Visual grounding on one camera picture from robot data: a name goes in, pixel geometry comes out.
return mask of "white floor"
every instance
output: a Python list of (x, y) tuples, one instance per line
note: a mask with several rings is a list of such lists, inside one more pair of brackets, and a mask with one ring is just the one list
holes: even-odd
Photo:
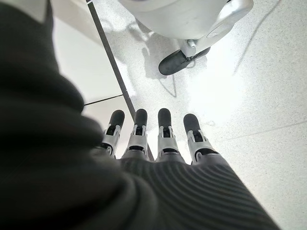
[(157, 114), (172, 113), (190, 162), (182, 119), (194, 113), (212, 145), (285, 230), (307, 225), (307, 1), (254, 0), (254, 9), (207, 57), (173, 76), (159, 62), (173, 40), (142, 33), (114, 0), (93, 0), (135, 109), (148, 112), (157, 156)]

